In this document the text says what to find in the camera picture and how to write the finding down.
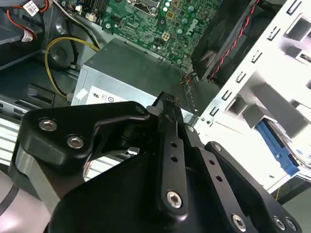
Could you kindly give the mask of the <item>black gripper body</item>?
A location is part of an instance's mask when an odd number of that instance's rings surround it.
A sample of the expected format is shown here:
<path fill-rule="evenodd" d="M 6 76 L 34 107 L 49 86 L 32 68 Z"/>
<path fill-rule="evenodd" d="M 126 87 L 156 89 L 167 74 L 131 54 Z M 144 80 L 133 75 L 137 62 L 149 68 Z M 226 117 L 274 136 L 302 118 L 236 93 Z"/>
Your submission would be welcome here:
<path fill-rule="evenodd" d="M 227 162 L 205 150 L 135 156 L 73 189 L 51 233 L 227 233 Z"/>

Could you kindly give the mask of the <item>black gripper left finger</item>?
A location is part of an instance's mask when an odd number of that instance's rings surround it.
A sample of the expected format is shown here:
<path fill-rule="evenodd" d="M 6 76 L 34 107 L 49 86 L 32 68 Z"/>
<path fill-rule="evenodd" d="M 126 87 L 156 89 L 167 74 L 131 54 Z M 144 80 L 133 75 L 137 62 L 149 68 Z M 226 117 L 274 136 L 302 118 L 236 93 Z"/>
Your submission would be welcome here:
<path fill-rule="evenodd" d="M 67 193 L 147 152 L 183 150 L 178 99 L 161 93 L 148 107 L 134 101 L 28 112 L 13 155 L 52 215 Z"/>

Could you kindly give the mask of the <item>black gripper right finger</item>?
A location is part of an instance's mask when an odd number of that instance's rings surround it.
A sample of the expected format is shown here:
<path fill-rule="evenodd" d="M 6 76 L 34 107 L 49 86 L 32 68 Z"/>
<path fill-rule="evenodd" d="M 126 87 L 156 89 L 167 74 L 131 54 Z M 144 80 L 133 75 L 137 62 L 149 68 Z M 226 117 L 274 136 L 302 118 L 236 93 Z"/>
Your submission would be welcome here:
<path fill-rule="evenodd" d="M 183 233 L 299 233 L 298 222 L 220 144 L 181 123 Z"/>

